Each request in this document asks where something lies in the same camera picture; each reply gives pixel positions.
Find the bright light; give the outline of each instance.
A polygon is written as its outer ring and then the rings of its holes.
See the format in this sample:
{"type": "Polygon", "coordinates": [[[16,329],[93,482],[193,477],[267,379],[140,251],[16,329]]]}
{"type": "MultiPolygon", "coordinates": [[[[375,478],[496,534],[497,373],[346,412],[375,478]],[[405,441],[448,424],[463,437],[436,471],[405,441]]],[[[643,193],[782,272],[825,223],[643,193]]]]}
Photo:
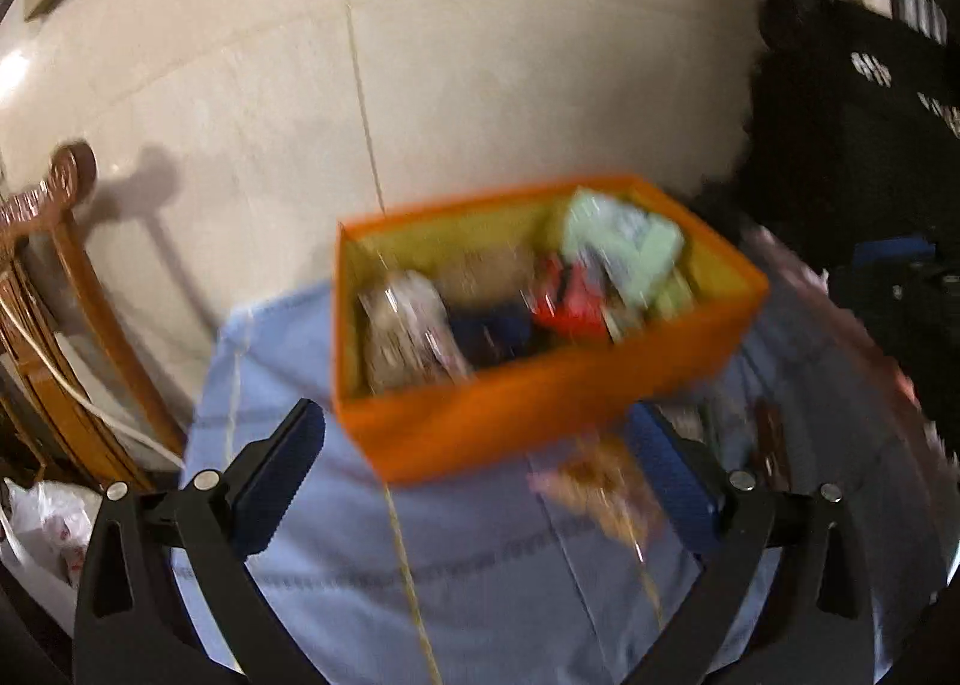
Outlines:
{"type": "Polygon", "coordinates": [[[0,59],[0,100],[18,87],[29,66],[30,59],[27,59],[21,50],[8,53],[0,59]]]}

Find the tile grout line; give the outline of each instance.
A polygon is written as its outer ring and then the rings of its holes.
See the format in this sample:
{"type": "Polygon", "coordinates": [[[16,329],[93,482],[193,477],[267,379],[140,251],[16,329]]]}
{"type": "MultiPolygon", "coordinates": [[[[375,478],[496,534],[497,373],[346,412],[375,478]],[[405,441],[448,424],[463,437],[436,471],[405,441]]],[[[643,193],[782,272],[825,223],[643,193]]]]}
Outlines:
{"type": "Polygon", "coordinates": [[[357,88],[357,103],[360,106],[360,121],[363,124],[363,135],[367,142],[367,156],[370,158],[370,169],[373,172],[373,186],[376,188],[376,202],[380,212],[386,213],[383,202],[383,189],[380,186],[380,173],[376,169],[376,156],[373,154],[373,137],[370,133],[370,119],[367,117],[367,100],[363,92],[363,79],[360,77],[360,55],[357,53],[356,32],[353,28],[353,5],[350,0],[344,0],[344,13],[347,16],[347,40],[349,41],[350,59],[353,62],[353,81],[357,88]]]}

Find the light green package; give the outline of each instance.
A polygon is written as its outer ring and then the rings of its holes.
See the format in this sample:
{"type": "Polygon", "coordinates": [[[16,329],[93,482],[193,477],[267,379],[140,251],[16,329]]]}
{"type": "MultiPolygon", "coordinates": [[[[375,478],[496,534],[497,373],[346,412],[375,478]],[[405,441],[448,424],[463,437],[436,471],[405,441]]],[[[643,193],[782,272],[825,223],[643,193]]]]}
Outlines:
{"type": "Polygon", "coordinates": [[[683,232],[669,219],[599,192],[579,189],[563,228],[563,257],[596,255],[624,303],[647,308],[683,250],[683,232]]]}

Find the red object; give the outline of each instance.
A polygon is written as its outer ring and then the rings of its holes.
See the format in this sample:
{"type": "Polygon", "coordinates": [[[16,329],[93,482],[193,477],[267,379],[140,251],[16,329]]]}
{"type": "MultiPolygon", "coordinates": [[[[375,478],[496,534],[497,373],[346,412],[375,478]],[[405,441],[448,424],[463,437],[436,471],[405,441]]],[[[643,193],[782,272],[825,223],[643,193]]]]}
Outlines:
{"type": "Polygon", "coordinates": [[[582,262],[565,265],[551,255],[536,282],[531,313],[536,324],[561,335],[610,338],[603,318],[604,301],[602,277],[582,262]]]}

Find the orange box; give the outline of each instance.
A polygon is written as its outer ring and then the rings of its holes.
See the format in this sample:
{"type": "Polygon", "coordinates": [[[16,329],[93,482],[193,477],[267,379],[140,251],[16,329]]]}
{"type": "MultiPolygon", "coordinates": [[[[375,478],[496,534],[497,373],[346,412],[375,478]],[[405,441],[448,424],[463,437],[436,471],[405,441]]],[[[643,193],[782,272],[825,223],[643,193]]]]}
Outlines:
{"type": "Polygon", "coordinates": [[[718,372],[768,291],[766,277],[678,202],[636,177],[586,178],[442,202],[342,224],[334,304],[334,410],[385,482],[473,469],[612,423],[642,397],[718,372]],[[560,248],[578,187],[629,199],[685,234],[680,269],[698,304],[611,346],[565,346],[489,370],[466,383],[373,396],[364,381],[357,294],[385,269],[432,274],[453,256],[499,244],[560,248]]]}

